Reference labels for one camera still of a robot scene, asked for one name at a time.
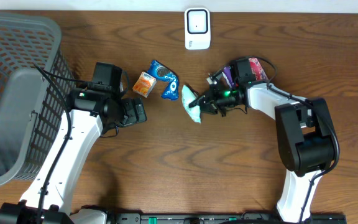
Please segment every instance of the black camera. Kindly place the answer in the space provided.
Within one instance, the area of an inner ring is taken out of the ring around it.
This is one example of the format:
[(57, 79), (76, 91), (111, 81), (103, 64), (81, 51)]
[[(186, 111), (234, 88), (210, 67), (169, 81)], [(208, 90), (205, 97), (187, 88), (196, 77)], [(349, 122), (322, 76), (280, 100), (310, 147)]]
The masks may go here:
[(122, 99), (128, 90), (128, 87), (121, 89), (122, 74), (126, 76), (129, 85), (129, 78), (121, 68), (96, 63), (92, 81), (72, 89), (68, 94), (68, 107), (89, 111), (91, 116), (99, 115), (103, 123), (102, 134), (110, 129), (147, 121), (142, 99)]

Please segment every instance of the orange snack packet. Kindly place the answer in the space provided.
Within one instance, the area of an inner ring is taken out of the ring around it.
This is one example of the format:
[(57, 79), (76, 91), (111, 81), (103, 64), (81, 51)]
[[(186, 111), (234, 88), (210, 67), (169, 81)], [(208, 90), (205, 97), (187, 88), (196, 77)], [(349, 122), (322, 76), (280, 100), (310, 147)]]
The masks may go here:
[(157, 79), (145, 72), (142, 72), (132, 89), (135, 93), (147, 97), (156, 83)]

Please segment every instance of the wood grain surface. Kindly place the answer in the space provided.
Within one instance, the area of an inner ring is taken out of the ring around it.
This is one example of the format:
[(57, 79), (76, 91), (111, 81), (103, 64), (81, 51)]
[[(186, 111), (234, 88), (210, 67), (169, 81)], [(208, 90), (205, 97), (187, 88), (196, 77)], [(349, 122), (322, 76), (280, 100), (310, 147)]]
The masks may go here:
[[(20, 13), (57, 22), (70, 68), (85, 80), (96, 62), (109, 62), (127, 70), (134, 83), (157, 59), (178, 74), (181, 86), (201, 92), (208, 88), (207, 74), (226, 62), (245, 55), (269, 58), (278, 67), (276, 86), (326, 99), (341, 145), (339, 165), (321, 179), (312, 211), (343, 212), (348, 223), (358, 223), (358, 15), (213, 13), (211, 47), (189, 51), (183, 13)], [(144, 99), (146, 123), (96, 141), (73, 211), (87, 204), (144, 213), (273, 209), (285, 177), (274, 120), (251, 110), (226, 118), (202, 115), (196, 124), (180, 99), (161, 99), (166, 85), (158, 82)], [(29, 185), (12, 181), (0, 187), (0, 206), (16, 203)]]

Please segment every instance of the blue packet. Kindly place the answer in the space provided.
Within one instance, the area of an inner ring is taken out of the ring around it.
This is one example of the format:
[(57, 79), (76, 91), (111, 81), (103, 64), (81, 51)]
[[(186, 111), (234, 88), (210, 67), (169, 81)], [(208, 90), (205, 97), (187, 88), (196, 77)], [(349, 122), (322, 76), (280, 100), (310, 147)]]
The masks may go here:
[(161, 80), (163, 82), (169, 82), (169, 85), (165, 88), (164, 92), (161, 94), (161, 98), (177, 100), (178, 96), (178, 85), (179, 79), (178, 77), (165, 66), (160, 64), (156, 60), (152, 60), (150, 68), (147, 70), (147, 73), (157, 80)]

